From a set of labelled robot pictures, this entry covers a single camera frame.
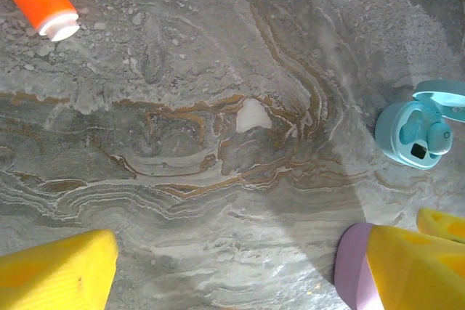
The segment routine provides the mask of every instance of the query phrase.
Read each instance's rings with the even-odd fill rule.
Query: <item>wireless earbud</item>
[[[446,123],[433,123],[426,135],[428,151],[433,155],[444,155],[452,147],[452,129]]]

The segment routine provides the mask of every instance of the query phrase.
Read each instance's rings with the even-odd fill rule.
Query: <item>light blue earbuds case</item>
[[[422,81],[413,98],[383,110],[375,140],[391,159],[427,170],[452,147],[453,132],[445,118],[465,123],[465,83]]]

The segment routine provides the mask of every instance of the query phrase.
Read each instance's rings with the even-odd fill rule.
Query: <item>marble floor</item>
[[[465,0],[71,1],[53,44],[0,0],[0,254],[110,228],[108,310],[336,310],[348,226],[465,211],[465,127],[431,171],[373,140],[463,79]]]

